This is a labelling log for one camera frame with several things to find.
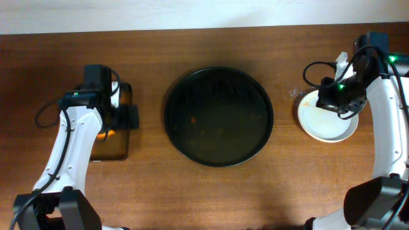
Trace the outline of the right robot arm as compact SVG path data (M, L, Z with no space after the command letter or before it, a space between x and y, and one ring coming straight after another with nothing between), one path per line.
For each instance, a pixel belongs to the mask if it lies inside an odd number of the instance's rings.
M310 218L304 229L408 229L408 56L366 46L330 64L335 78L316 86L315 106L351 120L371 107L375 158L371 180L347 191L343 207Z

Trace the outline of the green orange sponge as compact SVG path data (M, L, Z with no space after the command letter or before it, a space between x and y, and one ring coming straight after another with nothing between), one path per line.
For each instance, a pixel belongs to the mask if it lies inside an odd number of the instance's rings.
M114 130L108 130L107 132L98 134L96 139L98 141L103 141L103 140L107 139L108 137L114 135L115 133L116 132Z

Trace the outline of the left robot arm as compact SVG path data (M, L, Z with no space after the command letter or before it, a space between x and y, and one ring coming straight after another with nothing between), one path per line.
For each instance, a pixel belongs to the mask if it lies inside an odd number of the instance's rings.
M85 83L58 100L59 130L47 165L29 194L13 204L10 229L106 229L85 195L98 134L136 129L137 107L120 103L119 81Z

